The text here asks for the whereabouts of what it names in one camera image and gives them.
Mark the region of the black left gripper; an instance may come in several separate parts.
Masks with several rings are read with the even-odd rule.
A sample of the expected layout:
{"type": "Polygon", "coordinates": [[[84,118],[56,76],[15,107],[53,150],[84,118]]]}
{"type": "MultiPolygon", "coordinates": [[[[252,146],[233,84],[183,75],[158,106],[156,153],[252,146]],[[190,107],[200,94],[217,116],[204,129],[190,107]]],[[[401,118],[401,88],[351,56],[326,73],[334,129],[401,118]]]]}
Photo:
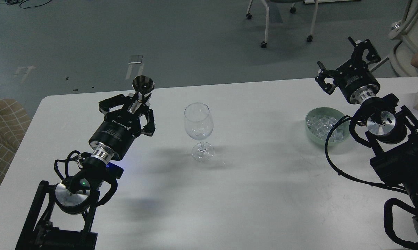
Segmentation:
{"type": "Polygon", "coordinates": [[[148,103],[151,95],[142,96],[141,107],[134,114],[129,112],[134,101],[133,94],[119,94],[100,101],[99,112],[105,116],[101,125],[89,139],[90,146],[96,149],[99,144],[103,144],[112,150],[112,160],[122,160],[137,137],[153,136],[154,114],[148,103]],[[122,108],[110,112],[117,106],[122,106],[122,108]]]}

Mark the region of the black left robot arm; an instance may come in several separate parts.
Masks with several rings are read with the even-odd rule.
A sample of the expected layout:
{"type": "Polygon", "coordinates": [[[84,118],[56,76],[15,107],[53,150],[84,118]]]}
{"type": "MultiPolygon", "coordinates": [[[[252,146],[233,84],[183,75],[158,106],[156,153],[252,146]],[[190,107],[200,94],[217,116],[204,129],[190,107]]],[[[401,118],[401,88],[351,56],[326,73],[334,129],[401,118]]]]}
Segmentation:
{"type": "Polygon", "coordinates": [[[104,120],[89,144],[92,153],[72,151],[64,164],[65,174],[54,169],[60,182],[50,185],[41,181],[18,238],[17,250],[93,250],[98,234],[91,231],[98,206],[107,203],[116,193],[123,169],[112,160],[122,160],[133,141],[140,135],[155,132],[153,110],[149,107],[151,91],[116,95],[99,102],[104,120]],[[69,215],[82,215],[81,231],[67,231],[52,223],[57,205],[69,215]]]}

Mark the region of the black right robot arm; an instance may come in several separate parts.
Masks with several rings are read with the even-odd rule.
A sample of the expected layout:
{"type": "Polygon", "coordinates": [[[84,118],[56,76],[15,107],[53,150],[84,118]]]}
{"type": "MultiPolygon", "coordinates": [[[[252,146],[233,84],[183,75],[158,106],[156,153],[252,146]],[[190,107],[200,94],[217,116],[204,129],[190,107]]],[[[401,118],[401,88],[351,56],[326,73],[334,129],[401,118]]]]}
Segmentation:
{"type": "Polygon", "coordinates": [[[349,104],[360,105],[353,116],[343,116],[332,126],[332,130],[349,122],[349,133],[353,139],[373,150],[374,157],[370,159],[370,165],[381,183],[358,179],[334,165],[328,154],[332,132],[327,134],[325,156],[339,176],[409,195],[411,206],[397,198],[390,198],[385,202],[383,222],[386,235],[394,243],[418,250],[418,242],[399,238],[393,228],[393,206],[398,206],[413,215],[418,236],[418,120],[406,106],[401,106],[400,111],[396,111],[399,102],[396,95],[390,93],[383,98],[377,96],[381,86],[368,66],[379,63],[382,59],[371,41],[354,41],[350,37],[348,40],[353,46],[350,59],[336,70],[327,70],[318,61],[320,69],[315,80],[329,95],[339,88],[349,104]]]}

